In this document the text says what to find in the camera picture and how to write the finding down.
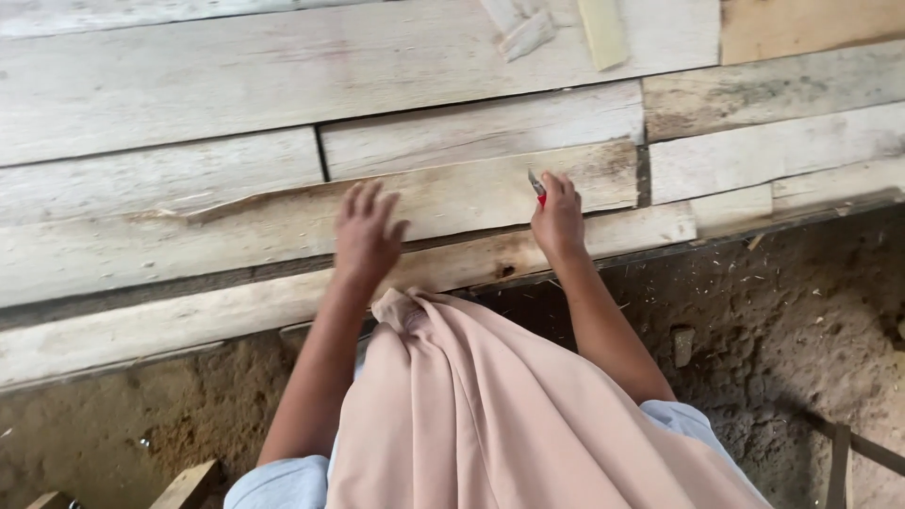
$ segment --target hand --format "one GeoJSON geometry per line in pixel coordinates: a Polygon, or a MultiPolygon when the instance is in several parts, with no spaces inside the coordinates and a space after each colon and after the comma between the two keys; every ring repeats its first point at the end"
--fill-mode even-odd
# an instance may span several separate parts
{"type": "Polygon", "coordinates": [[[547,190],[547,203],[534,211],[531,232],[554,270],[577,257],[587,256],[585,220],[581,217],[581,195],[568,177],[547,171],[540,176],[547,190]]]}
{"type": "Polygon", "coordinates": [[[382,186],[378,181],[352,186],[343,196],[334,226],[336,276],[361,284],[371,293],[399,260],[402,238],[409,226],[408,221],[399,221],[387,231],[399,193],[377,199],[382,186]]]}

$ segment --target red utility knife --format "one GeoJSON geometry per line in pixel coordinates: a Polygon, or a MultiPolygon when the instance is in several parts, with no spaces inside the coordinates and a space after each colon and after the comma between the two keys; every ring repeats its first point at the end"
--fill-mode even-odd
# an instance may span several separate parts
{"type": "Polygon", "coordinates": [[[528,170],[528,180],[531,182],[534,192],[538,193],[538,202],[540,202],[540,206],[544,206],[547,203],[547,190],[544,189],[544,185],[534,177],[534,173],[531,173],[530,169],[528,170]]]}

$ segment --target pink fabric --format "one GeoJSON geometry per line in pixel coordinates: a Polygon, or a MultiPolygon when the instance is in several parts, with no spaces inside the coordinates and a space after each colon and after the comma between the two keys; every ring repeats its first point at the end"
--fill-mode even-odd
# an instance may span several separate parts
{"type": "Polygon", "coordinates": [[[498,314],[418,290],[372,309],[327,507],[768,507],[597,366],[498,314]]]}

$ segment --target sandy soil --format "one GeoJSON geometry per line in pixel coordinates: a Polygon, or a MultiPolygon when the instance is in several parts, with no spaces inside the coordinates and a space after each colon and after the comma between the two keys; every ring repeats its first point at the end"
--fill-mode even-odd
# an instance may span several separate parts
{"type": "MultiPolygon", "coordinates": [[[[803,410],[905,453],[905,207],[602,272],[677,395],[777,508],[823,505],[829,442],[803,410]],[[671,331],[693,327],[675,368],[671,331]]],[[[552,283],[484,295],[566,348],[552,283]]],[[[274,333],[200,357],[0,399],[0,506],[63,490],[88,509],[145,509],[183,468],[253,466],[298,351],[274,333]]],[[[905,478],[857,456],[856,506],[905,500],[905,478]]],[[[216,507],[218,497],[208,506],[216,507]]]]}

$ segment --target wooden floor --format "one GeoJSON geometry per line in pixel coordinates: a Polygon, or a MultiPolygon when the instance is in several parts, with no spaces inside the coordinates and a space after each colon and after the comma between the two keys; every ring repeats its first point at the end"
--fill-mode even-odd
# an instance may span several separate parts
{"type": "Polygon", "coordinates": [[[541,4],[511,62],[471,0],[3,11],[0,392],[311,320],[364,178],[413,221],[384,289],[436,292],[549,269],[526,168],[575,179],[596,259],[905,199],[902,2],[617,1],[601,72],[541,4]]]}

